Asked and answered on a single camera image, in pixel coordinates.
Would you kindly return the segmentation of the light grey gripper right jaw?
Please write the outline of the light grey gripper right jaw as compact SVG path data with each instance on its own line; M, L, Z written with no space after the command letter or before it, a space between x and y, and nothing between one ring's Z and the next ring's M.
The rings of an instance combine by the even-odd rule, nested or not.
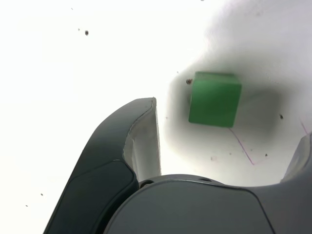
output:
M277 184L237 187L178 175L140 189L115 212L107 234L309 234L312 137L303 137Z

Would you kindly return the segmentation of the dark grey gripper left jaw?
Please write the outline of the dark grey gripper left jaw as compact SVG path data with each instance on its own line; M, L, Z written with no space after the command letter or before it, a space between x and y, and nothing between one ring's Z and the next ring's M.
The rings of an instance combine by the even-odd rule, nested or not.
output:
M160 174L156 99L135 99L95 129L45 233L103 233L120 205L140 189L140 182Z

